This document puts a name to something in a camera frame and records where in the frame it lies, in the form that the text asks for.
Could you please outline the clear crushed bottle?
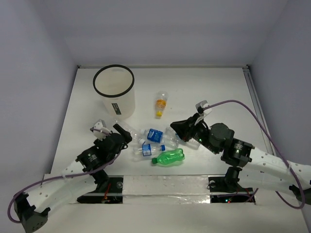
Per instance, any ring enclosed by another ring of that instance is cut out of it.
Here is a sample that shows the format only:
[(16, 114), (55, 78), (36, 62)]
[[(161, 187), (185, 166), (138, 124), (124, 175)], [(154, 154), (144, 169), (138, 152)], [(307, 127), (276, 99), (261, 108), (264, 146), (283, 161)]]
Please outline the clear crushed bottle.
[(119, 124), (124, 130), (128, 131), (131, 134), (132, 142), (136, 144), (144, 144), (145, 139), (143, 138), (143, 135), (136, 129), (134, 129), (132, 126), (128, 125), (126, 122), (115, 118), (114, 122), (116, 124)]

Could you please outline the clear bottle large blue label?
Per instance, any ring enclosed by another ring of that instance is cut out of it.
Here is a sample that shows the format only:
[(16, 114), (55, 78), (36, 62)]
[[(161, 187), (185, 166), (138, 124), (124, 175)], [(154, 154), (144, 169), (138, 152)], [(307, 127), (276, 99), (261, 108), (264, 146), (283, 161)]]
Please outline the clear bottle large blue label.
[(165, 147), (168, 147), (170, 149), (178, 148), (178, 141), (177, 141), (175, 136), (172, 136), (170, 134), (166, 134), (162, 131), (152, 129), (152, 128), (142, 129), (142, 130), (140, 130), (140, 132), (150, 142), (158, 143), (160, 145), (164, 145)]

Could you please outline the small clear bottle blue cap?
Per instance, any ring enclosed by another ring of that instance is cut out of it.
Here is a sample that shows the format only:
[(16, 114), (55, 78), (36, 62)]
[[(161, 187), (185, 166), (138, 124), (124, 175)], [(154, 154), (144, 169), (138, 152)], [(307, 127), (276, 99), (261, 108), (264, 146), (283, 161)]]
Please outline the small clear bottle blue cap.
[(134, 162), (149, 160), (166, 150), (165, 145), (160, 144), (143, 144), (134, 146), (133, 158)]

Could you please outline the green plastic bottle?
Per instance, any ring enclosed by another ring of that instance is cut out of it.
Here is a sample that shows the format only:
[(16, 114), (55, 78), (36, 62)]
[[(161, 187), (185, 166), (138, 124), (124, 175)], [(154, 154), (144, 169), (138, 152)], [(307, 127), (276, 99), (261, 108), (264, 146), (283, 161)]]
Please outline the green plastic bottle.
[(164, 151), (155, 158), (152, 158), (152, 165), (170, 166), (175, 163), (180, 163), (185, 159), (185, 155), (182, 149), (175, 149), (170, 151)]

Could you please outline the clear bottle orange label yellow cap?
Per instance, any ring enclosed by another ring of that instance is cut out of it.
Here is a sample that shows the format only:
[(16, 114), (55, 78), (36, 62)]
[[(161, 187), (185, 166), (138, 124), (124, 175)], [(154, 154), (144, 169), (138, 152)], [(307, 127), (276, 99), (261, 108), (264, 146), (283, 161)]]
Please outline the clear bottle orange label yellow cap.
[(168, 93), (165, 91), (159, 91), (156, 95), (155, 100), (155, 116), (157, 118), (161, 118), (163, 115), (163, 112), (166, 108), (168, 100)]

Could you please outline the clear bottle white cap green label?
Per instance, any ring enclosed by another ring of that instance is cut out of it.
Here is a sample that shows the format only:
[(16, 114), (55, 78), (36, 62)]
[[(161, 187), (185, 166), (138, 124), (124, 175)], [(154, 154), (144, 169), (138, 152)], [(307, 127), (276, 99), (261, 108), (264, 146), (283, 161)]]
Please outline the clear bottle white cap green label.
[(188, 142), (184, 142), (173, 130), (170, 126), (166, 127), (165, 134), (170, 135), (173, 139), (175, 139), (179, 145), (186, 146), (193, 150), (198, 150), (200, 147), (200, 144), (195, 141), (194, 139), (190, 139)]

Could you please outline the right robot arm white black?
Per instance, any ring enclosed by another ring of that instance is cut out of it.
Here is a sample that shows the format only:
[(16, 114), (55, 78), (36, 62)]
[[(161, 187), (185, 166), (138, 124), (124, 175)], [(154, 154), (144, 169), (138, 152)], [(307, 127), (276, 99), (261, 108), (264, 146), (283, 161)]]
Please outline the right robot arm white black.
[(263, 188), (293, 196), (311, 193), (311, 167), (265, 153), (250, 143), (234, 137), (234, 131), (223, 123), (207, 126), (197, 114), (175, 121), (170, 127), (185, 142), (194, 139), (229, 165), (224, 177), (228, 190), (240, 187)]

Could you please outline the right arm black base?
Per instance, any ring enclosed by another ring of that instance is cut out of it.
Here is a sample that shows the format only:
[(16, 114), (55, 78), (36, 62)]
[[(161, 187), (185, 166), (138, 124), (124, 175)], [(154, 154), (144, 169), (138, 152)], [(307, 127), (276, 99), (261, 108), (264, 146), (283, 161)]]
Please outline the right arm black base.
[(241, 171), (239, 167), (229, 167), (224, 176), (208, 178), (211, 203), (256, 203), (253, 188), (243, 188), (238, 184)]

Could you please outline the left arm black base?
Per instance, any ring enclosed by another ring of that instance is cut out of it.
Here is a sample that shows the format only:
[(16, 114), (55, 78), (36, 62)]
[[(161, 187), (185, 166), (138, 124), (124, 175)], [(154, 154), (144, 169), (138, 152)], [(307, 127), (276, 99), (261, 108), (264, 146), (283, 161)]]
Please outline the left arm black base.
[(122, 204), (124, 176), (109, 176), (101, 187), (77, 198), (80, 204)]

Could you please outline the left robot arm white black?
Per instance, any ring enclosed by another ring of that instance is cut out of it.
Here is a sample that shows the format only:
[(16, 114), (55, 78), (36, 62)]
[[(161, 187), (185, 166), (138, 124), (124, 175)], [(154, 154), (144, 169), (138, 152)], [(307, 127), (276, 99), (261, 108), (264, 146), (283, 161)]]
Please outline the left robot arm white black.
[(18, 191), (9, 204), (27, 233), (42, 228), (48, 217), (59, 207), (92, 191), (105, 192), (109, 176), (105, 168), (127, 149), (132, 141), (129, 131), (114, 124), (115, 132), (107, 128), (91, 128), (97, 133), (94, 145), (84, 150), (59, 176), (43, 179)]

